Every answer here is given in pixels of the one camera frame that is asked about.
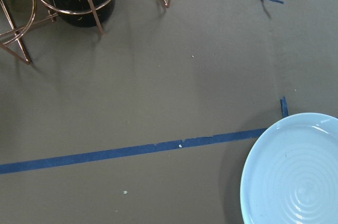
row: wire leg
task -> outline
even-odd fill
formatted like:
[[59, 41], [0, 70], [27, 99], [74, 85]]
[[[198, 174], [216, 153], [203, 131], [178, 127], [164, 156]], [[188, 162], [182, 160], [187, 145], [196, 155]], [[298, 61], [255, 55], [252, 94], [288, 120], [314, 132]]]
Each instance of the wire leg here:
[[[7, 7], [6, 7], [6, 4], [5, 4], [4, 0], [0, 0], [0, 5], [1, 5], [1, 7], [2, 7], [4, 13], [5, 13], [5, 16], [6, 16], [7, 20], [8, 20], [8, 22], [9, 22], [9, 24], [10, 24], [12, 30], [16, 29], [15, 22], [14, 22], [14, 20], [13, 20], [13, 17], [12, 17], [12, 15], [10, 14], [10, 12], [8, 11], [8, 9], [7, 9]], [[17, 43], [18, 43], [18, 45], [19, 45], [19, 47], [20, 47], [20, 49], [21, 49], [23, 55], [25, 56], [25, 59], [21, 58], [21, 56], [19, 56], [17, 53], [15, 53], [14, 51], [10, 50], [9, 48], [8, 48], [8, 49], [9, 49], [10, 51], [7, 50], [7, 49], [6, 49], [7, 47], [6, 47], [5, 45], [2, 45], [2, 48], [3, 48], [4, 50], [6, 50], [7, 52], [9, 52], [10, 54], [14, 55], [16, 58], [19, 58], [21, 61], [25, 62], [26, 64], [31, 63], [31, 62], [32, 62], [32, 59], [31, 59], [31, 57], [30, 57], [30, 55], [29, 55], [29, 53], [28, 53], [28, 51], [27, 51], [27, 48], [26, 48], [26, 46], [25, 46], [23, 40], [22, 40], [21, 38], [19, 38], [19, 39], [16, 40], [16, 41], [17, 41]]]
[[103, 35], [105, 32], [102, 28], [102, 25], [100, 23], [100, 20], [99, 20], [99, 16], [97, 15], [97, 12], [96, 12], [96, 9], [95, 9], [95, 6], [94, 6], [94, 3], [93, 3], [93, 0], [88, 0], [88, 3], [89, 3], [89, 6], [90, 6], [90, 9], [93, 13], [93, 16], [94, 16], [94, 19], [95, 19], [95, 22], [96, 22], [96, 25], [101, 33], [101, 35]]

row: ceramic plate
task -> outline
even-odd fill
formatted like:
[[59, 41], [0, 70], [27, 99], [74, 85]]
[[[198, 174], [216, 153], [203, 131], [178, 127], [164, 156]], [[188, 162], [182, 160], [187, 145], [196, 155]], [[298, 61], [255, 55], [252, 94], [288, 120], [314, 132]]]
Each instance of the ceramic plate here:
[[286, 117], [256, 141], [241, 179], [245, 224], [338, 223], [338, 119]]

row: gray floor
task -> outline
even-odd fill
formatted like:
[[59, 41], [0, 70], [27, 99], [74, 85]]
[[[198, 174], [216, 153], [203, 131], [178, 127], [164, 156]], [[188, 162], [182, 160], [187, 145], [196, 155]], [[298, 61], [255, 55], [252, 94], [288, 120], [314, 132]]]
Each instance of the gray floor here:
[[[31, 31], [34, 65], [0, 51], [0, 164], [264, 128], [284, 95], [338, 116], [338, 0], [284, 1], [116, 0], [101, 38]], [[254, 142], [0, 175], [0, 222], [243, 223]]]

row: concrete floor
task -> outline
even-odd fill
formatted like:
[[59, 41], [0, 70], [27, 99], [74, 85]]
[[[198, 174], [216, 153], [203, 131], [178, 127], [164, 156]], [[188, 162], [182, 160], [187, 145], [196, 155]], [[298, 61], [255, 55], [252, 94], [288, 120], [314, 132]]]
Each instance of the concrete floor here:
[[[264, 128], [282, 96], [337, 116], [338, 0], [284, 1], [116, 0], [102, 37], [29, 32], [32, 66], [0, 51], [0, 164]], [[0, 175], [0, 222], [243, 223], [254, 142]]]

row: plate rim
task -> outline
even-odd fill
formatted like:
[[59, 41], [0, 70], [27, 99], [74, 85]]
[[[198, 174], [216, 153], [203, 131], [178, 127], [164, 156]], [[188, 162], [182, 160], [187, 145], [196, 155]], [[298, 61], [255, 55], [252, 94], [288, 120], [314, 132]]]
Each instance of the plate rim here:
[[254, 154], [255, 151], [257, 151], [256, 149], [259, 147], [258, 144], [260, 143], [260, 141], [262, 141], [262, 138], [264, 139], [265, 138], [265, 135], [266, 134], [269, 134], [270, 131], [272, 130], [275, 130], [275, 127], [278, 126], [278, 124], [280, 123], [285, 123], [285, 121], [287, 120], [291, 120], [291, 119], [295, 119], [297, 117], [301, 117], [301, 116], [317, 116], [317, 117], [326, 117], [326, 118], [329, 118], [330, 120], [335, 120], [337, 123], [338, 123], [338, 118], [335, 118], [333, 116], [330, 116], [330, 115], [327, 115], [327, 114], [322, 114], [322, 113], [312, 113], [312, 112], [309, 112], [309, 113], [298, 113], [298, 114], [293, 114], [293, 115], [290, 115], [290, 116], [287, 116], [285, 118], [282, 118], [278, 121], [276, 121], [275, 123], [273, 123], [271, 126], [269, 126], [259, 137], [258, 139], [256, 140], [256, 142], [253, 144], [247, 158], [246, 158], [246, 161], [244, 163], [244, 166], [243, 166], [243, 170], [242, 170], [242, 175], [241, 175], [241, 181], [240, 181], [240, 206], [241, 206], [241, 213], [242, 213], [242, 218], [243, 218], [243, 221], [244, 221], [244, 224], [257, 224], [257, 223], [254, 223], [254, 221], [252, 220], [250, 214], [248, 213], [248, 210], [246, 209], [246, 206], [247, 204], [245, 204], [244, 202], [244, 186], [245, 186], [245, 182], [244, 182], [244, 179], [245, 179], [245, 176], [246, 176], [246, 173], [248, 172], [248, 163], [250, 163], [250, 159], [251, 159], [251, 156]]

